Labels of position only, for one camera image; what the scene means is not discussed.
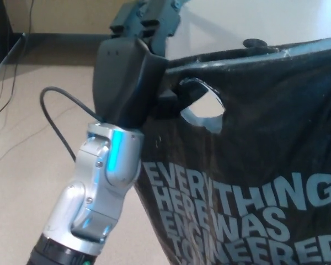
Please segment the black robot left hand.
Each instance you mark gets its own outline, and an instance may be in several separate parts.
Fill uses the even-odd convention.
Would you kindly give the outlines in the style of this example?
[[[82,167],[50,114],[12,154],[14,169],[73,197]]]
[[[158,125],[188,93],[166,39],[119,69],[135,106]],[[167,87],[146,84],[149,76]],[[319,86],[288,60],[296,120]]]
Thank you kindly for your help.
[[[139,129],[149,117],[174,119],[207,93],[197,81],[161,85],[168,66],[166,41],[180,24],[183,1],[124,3],[100,44],[93,73],[93,102],[102,122]]]

